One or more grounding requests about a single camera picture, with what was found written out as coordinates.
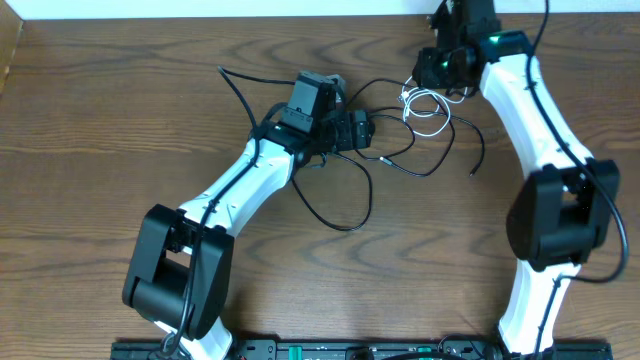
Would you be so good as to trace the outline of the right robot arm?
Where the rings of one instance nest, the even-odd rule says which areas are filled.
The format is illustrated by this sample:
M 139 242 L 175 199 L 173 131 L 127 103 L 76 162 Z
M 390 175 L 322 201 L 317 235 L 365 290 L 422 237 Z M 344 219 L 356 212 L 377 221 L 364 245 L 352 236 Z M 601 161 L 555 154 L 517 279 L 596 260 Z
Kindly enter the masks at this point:
M 499 359 L 554 358 L 553 327 L 573 282 L 605 284 L 624 271 L 629 242 L 615 205 L 620 173 L 581 144 L 543 80 L 538 39 L 506 31 L 491 1 L 443 1 L 430 18 L 436 44 L 419 52 L 412 77 L 421 89 L 480 93 L 505 127 L 524 184 L 506 218 L 517 259 L 507 308 L 500 318 Z M 621 240 L 609 275 L 580 273 L 609 224 Z

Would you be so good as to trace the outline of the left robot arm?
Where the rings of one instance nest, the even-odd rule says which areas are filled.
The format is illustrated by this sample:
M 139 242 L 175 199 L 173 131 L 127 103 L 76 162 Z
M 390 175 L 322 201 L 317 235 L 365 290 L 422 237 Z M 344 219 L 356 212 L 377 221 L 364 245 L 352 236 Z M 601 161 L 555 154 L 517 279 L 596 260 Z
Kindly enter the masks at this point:
M 148 358 L 226 358 L 233 338 L 221 312 L 236 237 L 312 157 L 370 146 L 375 127 L 365 111 L 347 111 L 342 77 L 302 71 L 290 84 L 288 101 L 261 121 L 248 116 L 246 147 L 218 180 L 176 209 L 157 204 L 144 216 L 122 301 L 166 333 Z

